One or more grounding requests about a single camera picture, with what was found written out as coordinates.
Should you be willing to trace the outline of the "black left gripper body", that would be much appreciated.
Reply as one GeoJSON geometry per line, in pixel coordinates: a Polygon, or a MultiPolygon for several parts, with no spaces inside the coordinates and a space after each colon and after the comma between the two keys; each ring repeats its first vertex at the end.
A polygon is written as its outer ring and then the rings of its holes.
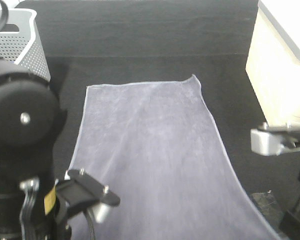
{"type": "Polygon", "coordinates": [[[95,180],[71,178],[60,183],[43,185],[43,238],[45,240],[70,240],[72,227],[69,219],[82,213],[87,221],[89,238],[95,239],[95,228],[90,208],[95,205],[95,180]]]}

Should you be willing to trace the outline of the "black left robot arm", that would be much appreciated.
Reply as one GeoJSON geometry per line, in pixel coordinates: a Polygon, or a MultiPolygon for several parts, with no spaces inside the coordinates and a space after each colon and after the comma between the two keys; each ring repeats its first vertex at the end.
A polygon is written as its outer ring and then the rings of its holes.
{"type": "Polygon", "coordinates": [[[53,148],[67,113],[49,83],[0,57],[0,240],[69,240],[71,206],[57,182],[53,148]]]}

